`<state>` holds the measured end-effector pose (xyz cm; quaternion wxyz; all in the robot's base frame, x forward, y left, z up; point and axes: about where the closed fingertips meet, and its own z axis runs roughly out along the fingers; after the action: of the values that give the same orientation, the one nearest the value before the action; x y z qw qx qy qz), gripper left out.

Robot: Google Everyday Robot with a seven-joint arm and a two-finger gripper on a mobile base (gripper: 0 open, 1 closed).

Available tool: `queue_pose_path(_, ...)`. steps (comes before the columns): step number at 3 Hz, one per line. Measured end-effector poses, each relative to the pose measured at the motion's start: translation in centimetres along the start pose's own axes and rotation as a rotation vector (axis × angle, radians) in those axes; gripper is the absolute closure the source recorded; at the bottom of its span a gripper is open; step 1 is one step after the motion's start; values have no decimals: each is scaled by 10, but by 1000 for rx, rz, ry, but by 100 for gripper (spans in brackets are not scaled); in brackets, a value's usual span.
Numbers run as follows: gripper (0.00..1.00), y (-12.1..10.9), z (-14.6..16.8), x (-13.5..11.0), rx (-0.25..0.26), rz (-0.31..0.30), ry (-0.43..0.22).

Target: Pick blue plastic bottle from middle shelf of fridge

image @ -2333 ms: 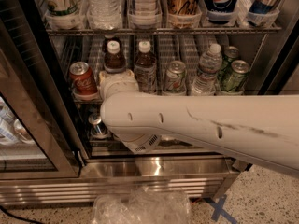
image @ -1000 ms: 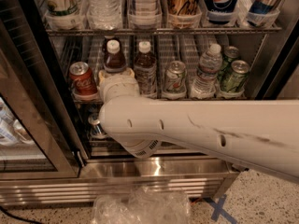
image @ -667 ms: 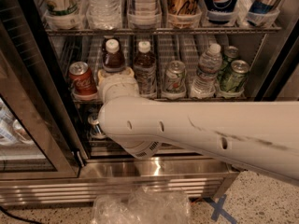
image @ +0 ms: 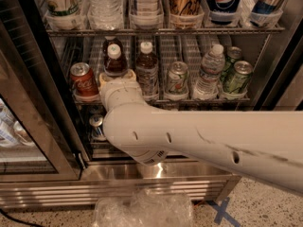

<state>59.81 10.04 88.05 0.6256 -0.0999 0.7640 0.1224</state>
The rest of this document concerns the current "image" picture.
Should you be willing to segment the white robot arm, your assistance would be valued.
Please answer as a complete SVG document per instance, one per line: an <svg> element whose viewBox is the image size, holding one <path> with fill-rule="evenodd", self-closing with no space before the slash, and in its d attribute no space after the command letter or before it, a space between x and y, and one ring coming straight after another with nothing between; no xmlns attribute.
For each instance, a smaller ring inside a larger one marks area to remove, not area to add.
<svg viewBox="0 0 303 227"><path fill-rule="evenodd" d="M101 86L107 140L146 165L160 150L303 194L303 112L169 111L149 105L136 80Z"/></svg>

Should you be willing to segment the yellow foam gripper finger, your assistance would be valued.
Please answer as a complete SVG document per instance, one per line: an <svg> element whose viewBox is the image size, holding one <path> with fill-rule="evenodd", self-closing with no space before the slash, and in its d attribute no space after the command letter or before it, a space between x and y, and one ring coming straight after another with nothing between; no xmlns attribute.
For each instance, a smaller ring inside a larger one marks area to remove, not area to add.
<svg viewBox="0 0 303 227"><path fill-rule="evenodd" d="M127 74L124 76L125 79L136 80L136 74L132 69L129 69Z"/></svg>
<svg viewBox="0 0 303 227"><path fill-rule="evenodd" d="M100 87L103 87L110 80L111 80L111 78L108 77L105 73L99 74L99 86Z"/></svg>

